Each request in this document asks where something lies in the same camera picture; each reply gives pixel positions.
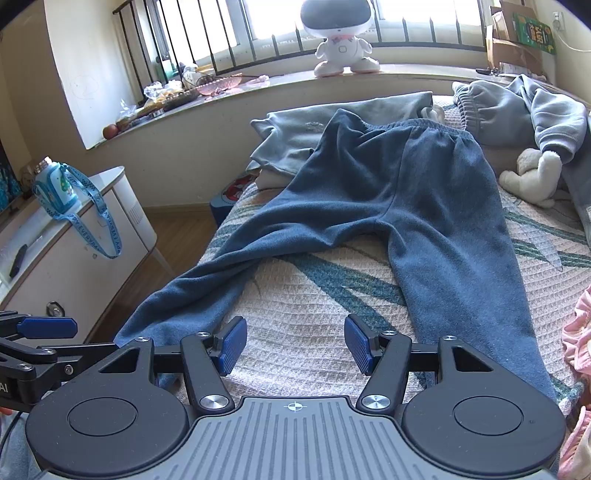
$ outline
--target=patterned bedspread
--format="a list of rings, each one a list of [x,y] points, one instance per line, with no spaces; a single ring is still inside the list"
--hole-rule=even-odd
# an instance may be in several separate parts
[[[447,123],[459,127],[450,98],[435,98]],[[217,231],[201,262],[211,259],[229,235],[280,193],[249,186]],[[524,280],[538,345],[563,413],[568,415],[585,385],[563,361],[561,328],[591,284],[591,252],[582,227],[557,218],[564,212],[522,202],[499,188],[507,226]],[[576,225],[570,208],[569,225]],[[242,395],[348,395],[353,402],[367,377],[359,373],[343,337],[350,312],[387,321],[414,339],[404,296],[386,246],[364,235],[319,253],[286,255],[261,262],[225,321],[248,321],[248,343],[225,378],[236,400]],[[424,374],[411,374],[405,401],[421,391]]]

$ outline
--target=hoodie sleeve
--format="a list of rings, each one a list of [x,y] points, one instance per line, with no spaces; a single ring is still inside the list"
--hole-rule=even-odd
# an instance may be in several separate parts
[[[520,95],[528,106],[540,150],[555,151],[563,164],[570,162],[583,145],[587,132],[585,106],[566,95],[548,92],[524,75],[507,88]]]

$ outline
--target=blue lanyard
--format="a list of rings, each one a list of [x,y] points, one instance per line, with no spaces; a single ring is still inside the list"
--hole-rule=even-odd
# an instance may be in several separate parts
[[[90,230],[88,230],[78,215],[75,213],[70,213],[68,215],[62,215],[61,213],[58,213],[55,208],[48,201],[46,201],[45,198],[43,198],[43,195],[37,194],[36,197],[41,203],[42,207],[54,220],[68,220],[82,236],[82,238],[98,253],[104,255],[106,258],[117,258],[119,255],[121,255],[122,250],[121,237],[119,236],[119,232],[115,222],[113,221],[113,217],[111,216],[111,213],[109,212],[105,200],[103,199],[99,190],[86,175],[76,170],[74,167],[70,167],[69,165],[62,163],[60,166],[60,171],[71,185],[78,187],[82,192],[86,193],[90,197],[90,201],[96,205],[99,216],[103,217],[107,223],[107,226],[109,227],[111,241],[113,242],[113,247],[115,247],[115,255],[109,255],[107,252],[105,252],[105,250],[96,240],[95,236],[90,233]]]

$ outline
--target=gray sweatshirt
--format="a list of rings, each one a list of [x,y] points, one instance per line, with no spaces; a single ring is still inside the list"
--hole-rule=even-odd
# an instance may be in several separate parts
[[[481,145],[537,145],[560,155],[563,178],[591,246],[591,132],[585,106],[524,75],[507,87],[485,80],[453,87],[462,124]]]
[[[433,106],[431,92],[410,93],[351,103],[313,105],[272,112],[263,120],[253,120],[252,127],[263,142],[252,153],[248,171],[267,168],[294,177],[318,146],[326,124],[339,108],[355,113],[372,125],[426,116]]]

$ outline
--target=window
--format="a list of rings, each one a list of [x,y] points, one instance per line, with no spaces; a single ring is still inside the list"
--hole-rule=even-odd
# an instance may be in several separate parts
[[[218,74],[224,74],[252,64],[313,53],[322,40],[303,30],[302,1],[143,0],[142,9],[141,0],[126,0],[114,13],[121,17],[125,8],[134,5],[138,17],[144,13],[151,31],[140,28],[138,35],[143,34],[146,43],[156,45],[157,63],[170,62],[170,68],[164,66],[165,71],[174,74],[178,63],[193,62],[199,66],[211,64]],[[372,2],[375,21],[362,36],[374,47],[436,46],[485,51],[483,18],[492,0]],[[142,23],[141,18],[134,21],[136,25]],[[132,48],[128,46],[128,50],[131,53]]]

